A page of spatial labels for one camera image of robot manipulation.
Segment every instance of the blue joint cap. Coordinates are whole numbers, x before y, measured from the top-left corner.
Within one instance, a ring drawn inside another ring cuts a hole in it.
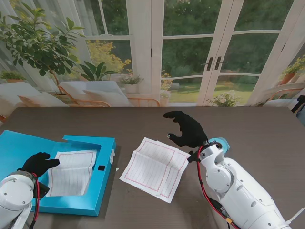
[[[215,137],[209,140],[209,142],[213,142],[213,141],[219,142],[223,146],[224,155],[230,149],[227,140],[224,139],[223,137]]]

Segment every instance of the door handle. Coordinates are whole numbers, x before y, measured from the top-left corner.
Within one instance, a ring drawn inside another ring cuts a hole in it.
[[[211,65],[212,65],[212,61],[213,61],[213,57],[211,57],[209,59],[209,62],[208,63],[202,63],[201,65],[208,65],[208,67],[206,68],[207,71],[209,71],[211,69]]]
[[[221,56],[219,56],[219,57],[217,58],[215,70],[218,70],[218,67],[219,67],[219,65],[220,65],[221,63],[228,63],[228,61],[220,62],[220,60],[221,60]]]

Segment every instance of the lined paper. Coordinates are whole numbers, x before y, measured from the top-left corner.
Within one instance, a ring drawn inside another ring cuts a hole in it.
[[[96,150],[57,152],[57,167],[48,170],[49,192],[47,196],[84,195],[92,177]]]
[[[133,152],[120,180],[168,203],[173,199],[189,154],[144,138]]]

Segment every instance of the french door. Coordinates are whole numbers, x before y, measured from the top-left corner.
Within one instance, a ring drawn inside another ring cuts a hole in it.
[[[153,91],[170,90],[173,105],[214,105],[214,98],[226,92],[234,94],[235,105],[249,104],[304,3],[153,0]]]

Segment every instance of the lawn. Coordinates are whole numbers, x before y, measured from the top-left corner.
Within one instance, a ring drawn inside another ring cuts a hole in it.
[[[223,92],[234,90],[236,96],[240,97],[240,105],[244,105],[249,99],[255,84],[233,83],[228,81],[218,82],[213,94],[216,97]],[[200,90],[200,83],[180,83],[178,90],[171,93],[170,103],[191,103],[197,102]]]

